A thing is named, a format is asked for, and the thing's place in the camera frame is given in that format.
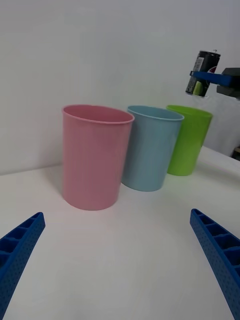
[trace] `white table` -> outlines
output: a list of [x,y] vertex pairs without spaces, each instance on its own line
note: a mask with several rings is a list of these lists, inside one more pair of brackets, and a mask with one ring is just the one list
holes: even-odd
[[4,320],[233,320],[189,220],[198,208],[240,238],[240,162],[203,147],[191,176],[122,185],[102,211],[67,204],[61,179],[59,166],[0,177],[0,237],[46,221]]

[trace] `plastic cup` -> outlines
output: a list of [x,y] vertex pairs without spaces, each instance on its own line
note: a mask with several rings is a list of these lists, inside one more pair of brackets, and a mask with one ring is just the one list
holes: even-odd
[[188,176],[195,168],[213,115],[188,106],[168,105],[166,108],[184,116],[167,172]]
[[62,113],[63,197],[79,209],[108,208],[118,198],[134,116],[97,105]]
[[140,191],[162,187],[184,117],[156,107],[128,107],[132,124],[122,183]]

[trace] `pink cup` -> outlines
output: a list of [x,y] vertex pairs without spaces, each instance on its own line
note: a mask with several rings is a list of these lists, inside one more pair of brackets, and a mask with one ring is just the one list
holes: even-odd
[[134,116],[98,105],[68,105],[63,113],[63,197],[101,210],[118,199]]

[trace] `black can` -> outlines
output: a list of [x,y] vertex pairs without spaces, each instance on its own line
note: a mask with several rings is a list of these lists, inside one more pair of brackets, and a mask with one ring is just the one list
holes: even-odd
[[[211,51],[200,51],[192,71],[202,71],[215,73],[217,65],[219,63],[220,54]],[[204,97],[210,83],[206,80],[197,79],[191,76],[188,85],[186,87],[186,93],[189,95],[196,95]]]

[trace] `white wall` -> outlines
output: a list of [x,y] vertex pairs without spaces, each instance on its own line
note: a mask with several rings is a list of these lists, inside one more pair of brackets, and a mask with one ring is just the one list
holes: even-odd
[[239,0],[1,0],[0,174],[61,162],[64,105],[190,105],[200,49],[221,53],[219,72],[240,66],[239,12]]

